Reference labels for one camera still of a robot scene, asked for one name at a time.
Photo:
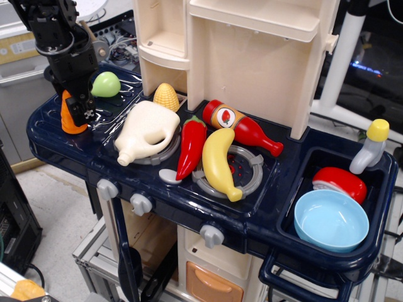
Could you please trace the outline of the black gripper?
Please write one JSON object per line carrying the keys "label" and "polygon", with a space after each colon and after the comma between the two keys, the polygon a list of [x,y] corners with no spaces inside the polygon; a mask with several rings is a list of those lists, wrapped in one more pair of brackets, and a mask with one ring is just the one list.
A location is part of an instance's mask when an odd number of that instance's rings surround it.
{"label": "black gripper", "polygon": [[43,54],[50,64],[49,81],[58,95],[64,91],[71,97],[65,100],[66,123],[83,126],[95,120],[96,105],[90,96],[90,79],[98,70],[98,61],[89,33],[81,26],[67,33],[66,44],[57,42],[45,47]]}

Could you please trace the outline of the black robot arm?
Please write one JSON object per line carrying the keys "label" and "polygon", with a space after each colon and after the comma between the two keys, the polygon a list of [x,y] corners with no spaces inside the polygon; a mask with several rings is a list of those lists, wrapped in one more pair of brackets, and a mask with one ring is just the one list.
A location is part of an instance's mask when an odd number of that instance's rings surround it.
{"label": "black robot arm", "polygon": [[36,50],[47,58],[45,78],[59,96],[68,92],[67,111],[75,126],[95,119],[91,78],[98,60],[90,34],[76,20],[75,1],[11,1],[20,20],[33,33]]}

